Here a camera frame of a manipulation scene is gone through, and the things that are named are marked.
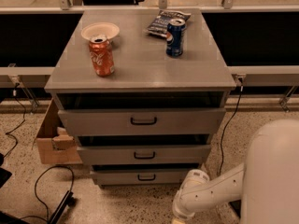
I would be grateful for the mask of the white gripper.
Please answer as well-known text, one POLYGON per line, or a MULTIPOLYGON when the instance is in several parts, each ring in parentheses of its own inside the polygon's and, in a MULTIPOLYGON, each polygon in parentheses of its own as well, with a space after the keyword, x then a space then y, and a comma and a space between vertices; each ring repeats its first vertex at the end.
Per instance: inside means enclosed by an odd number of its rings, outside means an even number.
POLYGON ((209 176, 202 170, 193 169, 187 173, 173 200, 172 211, 175 218, 171 224, 181 224, 180 220, 189 220, 197 212, 207 209, 200 188, 208 181, 209 176))

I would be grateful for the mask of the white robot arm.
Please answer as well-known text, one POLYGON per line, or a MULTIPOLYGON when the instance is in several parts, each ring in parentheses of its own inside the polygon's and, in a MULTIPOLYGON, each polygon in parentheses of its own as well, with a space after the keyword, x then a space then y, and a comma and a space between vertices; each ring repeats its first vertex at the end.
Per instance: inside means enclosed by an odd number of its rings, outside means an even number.
POLYGON ((239 200, 239 224, 299 224, 299 120, 265 124, 250 139, 245 161, 211 180, 199 170, 188 172, 172 210, 172 224, 239 200))

